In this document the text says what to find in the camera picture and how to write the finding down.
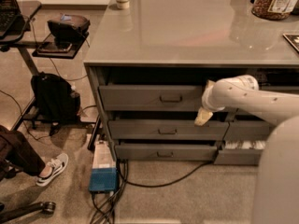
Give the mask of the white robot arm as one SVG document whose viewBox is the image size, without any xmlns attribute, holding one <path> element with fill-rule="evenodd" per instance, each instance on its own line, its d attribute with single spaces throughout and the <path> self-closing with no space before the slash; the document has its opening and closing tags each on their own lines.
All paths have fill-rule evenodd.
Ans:
<svg viewBox="0 0 299 224">
<path fill-rule="evenodd" d="M 261 91 L 250 75 L 208 81 L 194 123 L 226 107 L 275 126 L 260 158 L 250 223 L 299 224 L 299 95 Z"/>
</svg>

